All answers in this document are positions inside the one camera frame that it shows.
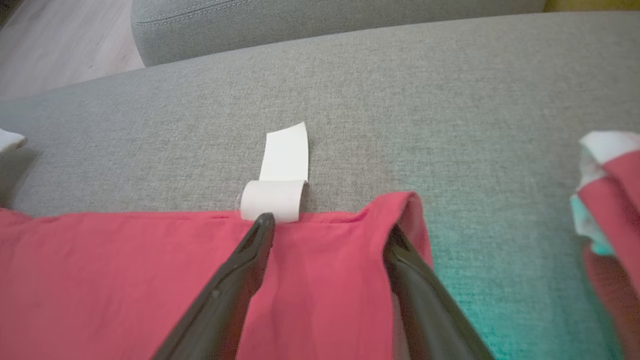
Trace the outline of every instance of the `stitching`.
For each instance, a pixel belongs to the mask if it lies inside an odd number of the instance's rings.
[[[166,16],[175,15],[175,14],[177,14],[177,13],[181,13],[181,12],[185,12],[185,11],[188,11],[188,10],[191,10],[191,9],[199,8],[199,7],[201,7],[201,6],[205,6],[205,5],[208,5],[208,4],[217,3],[218,1],[220,1],[220,0],[213,0],[213,1],[209,1],[209,2],[206,2],[206,3],[204,3],[204,4],[200,4],[200,5],[192,6],[192,7],[190,7],[190,8],[186,8],[186,9],[178,10],[178,11],[173,12],[173,13],[167,13],[167,14],[164,14],[164,15],[154,16],[154,17],[149,17],[149,18],[146,18],[146,19],[138,19],[138,18],[135,18],[135,17],[133,17],[133,16],[132,16],[132,18],[133,18],[134,20],[138,20],[138,21],[141,21],[141,22],[146,22],[146,21],[151,21],[151,20],[154,20],[154,19],[160,19],[161,17],[166,17]]]
[[[151,27],[153,27],[153,26],[160,26],[160,25],[165,25],[165,24],[171,24],[172,22],[176,22],[176,21],[181,21],[181,20],[190,19],[190,18],[192,18],[192,17],[194,17],[194,16],[204,15],[204,14],[206,14],[206,13],[215,12],[215,11],[222,10],[222,9],[225,9],[225,8],[230,8],[230,7],[232,7],[232,6],[238,6],[238,5],[242,5],[242,4],[250,3],[250,2],[252,2],[252,1],[253,1],[253,0],[245,0],[245,1],[243,1],[242,3],[237,3],[237,4],[232,4],[232,5],[226,5],[226,6],[223,6],[223,7],[221,7],[221,8],[215,8],[215,9],[213,9],[213,10],[209,10],[209,11],[202,12],[202,13],[196,13],[196,14],[193,14],[193,15],[191,15],[191,16],[181,17],[181,18],[179,18],[179,19],[175,19],[175,20],[171,20],[171,21],[167,21],[167,22],[161,22],[161,23],[159,23],[159,24],[153,24],[153,25],[140,25],[140,24],[138,24],[138,23],[134,23],[134,25],[135,25],[136,27],[139,27],[139,28],[151,28]]]

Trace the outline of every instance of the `white fabric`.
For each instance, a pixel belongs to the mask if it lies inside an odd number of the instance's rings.
[[[582,178],[580,179],[578,190],[590,182],[607,177],[608,175],[586,147],[582,148],[582,152],[580,154],[580,174],[582,175]]]
[[[627,131],[592,131],[580,143],[599,164],[604,164],[620,155],[640,150],[640,135]]]
[[[242,218],[255,220],[263,213],[272,213],[276,222],[298,221],[308,167],[308,137],[304,122],[268,133],[260,179],[250,181],[242,194]]]
[[[0,154],[10,150],[18,149],[27,142],[27,138],[20,134],[11,133],[0,129]]]

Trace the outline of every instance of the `white tag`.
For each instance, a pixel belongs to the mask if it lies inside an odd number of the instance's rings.
[[[308,181],[309,145],[304,122],[267,134],[260,181]]]
[[[242,192],[242,218],[255,220],[263,213],[273,213],[276,222],[298,221],[304,185],[304,180],[249,181]]]
[[[255,220],[260,214],[273,213],[276,222],[298,221],[308,170],[309,148],[304,122],[268,133],[260,180],[250,181],[242,194],[242,218]]]

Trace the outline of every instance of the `sofa cushion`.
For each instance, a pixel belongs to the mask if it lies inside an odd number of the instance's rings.
[[[610,359],[569,196],[579,138],[640,132],[640,13],[457,20],[307,38],[0,104],[9,207],[233,209],[265,134],[307,123],[307,211],[422,197],[435,270],[498,359]]]
[[[544,0],[134,0],[146,66],[383,26],[541,12]]]

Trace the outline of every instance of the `wooden floor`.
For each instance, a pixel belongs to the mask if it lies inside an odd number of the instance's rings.
[[[0,101],[144,67],[132,0],[23,0],[0,30]]]

